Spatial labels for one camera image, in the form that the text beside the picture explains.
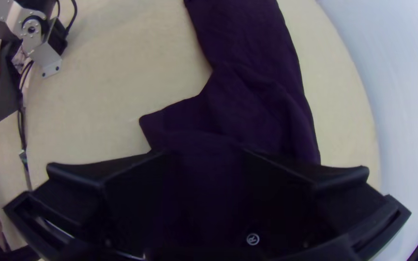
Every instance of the white wall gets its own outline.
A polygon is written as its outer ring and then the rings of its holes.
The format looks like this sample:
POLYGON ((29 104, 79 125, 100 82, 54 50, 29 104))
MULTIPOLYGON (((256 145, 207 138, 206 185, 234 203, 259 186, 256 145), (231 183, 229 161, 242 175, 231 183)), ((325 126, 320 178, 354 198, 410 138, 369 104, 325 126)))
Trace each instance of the white wall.
POLYGON ((418 245, 418 0, 317 0, 347 46, 375 119, 381 192, 412 211, 376 260, 406 260, 418 245))

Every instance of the black cable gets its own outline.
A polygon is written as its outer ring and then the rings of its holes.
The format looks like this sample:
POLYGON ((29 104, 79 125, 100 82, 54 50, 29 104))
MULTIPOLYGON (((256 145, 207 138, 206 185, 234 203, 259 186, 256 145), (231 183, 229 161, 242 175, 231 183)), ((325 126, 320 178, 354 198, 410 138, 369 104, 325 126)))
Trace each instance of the black cable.
POLYGON ((74 16, 72 16, 72 19, 70 20, 69 25, 67 26, 67 28, 65 29, 65 36, 67 37, 67 35, 70 32, 70 28, 72 27, 72 25, 74 24, 75 18, 77 17, 77 2, 75 2, 75 0, 71 0, 72 1, 72 5, 74 6, 74 16))
POLYGON ((59 0, 56 0, 56 3, 58 3, 58 17, 60 16, 60 2, 59 0))
POLYGON ((29 75, 29 72, 33 66, 34 61, 30 61, 22 70, 22 81, 21 85, 19 86, 20 91, 20 101, 19 101, 19 109, 17 112, 17 127, 19 129, 19 136, 20 136, 20 143, 22 145, 22 149, 25 151, 27 150, 27 139, 25 137, 25 110, 24 110, 24 98, 22 95, 22 88, 25 85, 25 81, 27 79, 27 76, 29 75))

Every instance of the dark purple cloth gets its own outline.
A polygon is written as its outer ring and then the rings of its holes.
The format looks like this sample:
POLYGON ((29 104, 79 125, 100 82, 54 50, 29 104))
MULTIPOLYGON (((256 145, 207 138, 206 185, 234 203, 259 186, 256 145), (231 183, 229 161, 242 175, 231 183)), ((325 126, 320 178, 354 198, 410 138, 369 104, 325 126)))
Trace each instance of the dark purple cloth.
POLYGON ((213 73, 199 95, 140 118, 151 148, 175 155, 156 230, 178 233, 175 245, 231 247, 253 222, 240 148, 319 164, 314 122, 276 0, 185 5, 213 73))

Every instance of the table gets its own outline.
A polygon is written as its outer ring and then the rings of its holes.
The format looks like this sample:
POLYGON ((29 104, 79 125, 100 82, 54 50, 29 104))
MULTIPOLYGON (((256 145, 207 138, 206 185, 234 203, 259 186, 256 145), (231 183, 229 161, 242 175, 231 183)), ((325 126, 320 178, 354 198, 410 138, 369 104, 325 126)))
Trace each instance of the table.
MULTIPOLYGON (((61 20, 72 14, 61 0, 61 20)), ((83 164, 145 153, 144 115, 197 95, 206 62, 183 0, 77 0, 61 72, 42 79, 35 66, 27 100, 30 178, 46 164, 83 164)), ((300 59, 322 155, 331 166, 366 165, 379 188, 378 143, 355 66, 314 0, 279 0, 300 59)), ((16 115, 0 123, 0 219, 12 248, 25 242, 1 208, 27 189, 18 158, 16 115)))

